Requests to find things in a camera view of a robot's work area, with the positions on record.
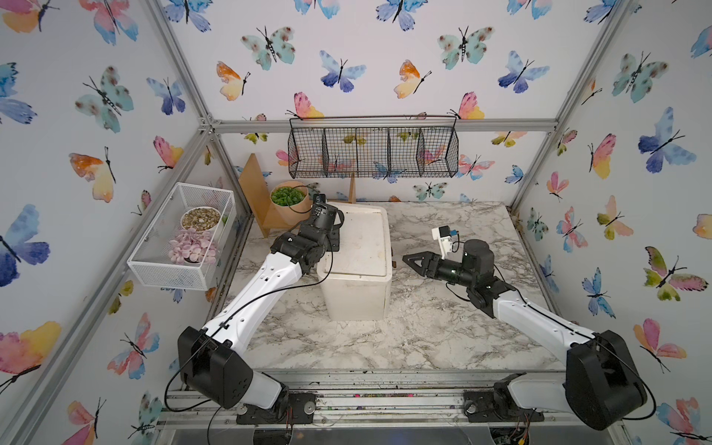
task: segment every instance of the bolt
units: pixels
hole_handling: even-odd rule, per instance
[[[312,402],[311,400],[304,404],[304,413],[305,414],[307,414],[307,415],[314,414],[315,410],[316,410],[316,404],[314,402]]]

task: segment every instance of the black wire basket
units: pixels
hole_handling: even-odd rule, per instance
[[[459,147],[453,119],[429,125],[417,116],[290,119],[292,178],[453,177]]]

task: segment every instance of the white wire basket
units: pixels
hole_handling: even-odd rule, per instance
[[[196,207],[212,207],[220,212],[218,225],[210,230],[217,261],[210,264],[203,259],[195,264],[174,264],[169,257],[173,249],[170,241],[182,229],[183,214]],[[128,266],[144,286],[208,290],[228,238],[226,229],[232,227],[236,213],[231,190],[179,182],[129,256]]]

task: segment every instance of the box lid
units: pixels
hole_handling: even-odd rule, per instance
[[[390,240],[386,240],[390,235],[385,209],[358,204],[334,205],[344,212],[345,221],[331,273],[385,277],[391,256]],[[317,265],[318,275],[326,275],[330,266],[331,252],[327,252]]]

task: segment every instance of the marble countertop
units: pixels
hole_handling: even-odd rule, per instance
[[[458,300],[442,281],[418,276],[406,253],[439,250],[431,228],[449,225],[462,241],[489,243],[504,278],[534,303],[546,302],[500,202],[378,202],[390,227],[393,270],[383,320],[332,321],[319,286],[290,290],[276,303],[244,357],[255,368],[562,370],[546,349],[505,323]],[[264,262],[279,231],[263,239],[253,225],[229,291],[230,301]],[[461,250],[450,259],[460,261]],[[300,284],[316,282],[315,273]],[[465,296],[461,286],[453,287]]]

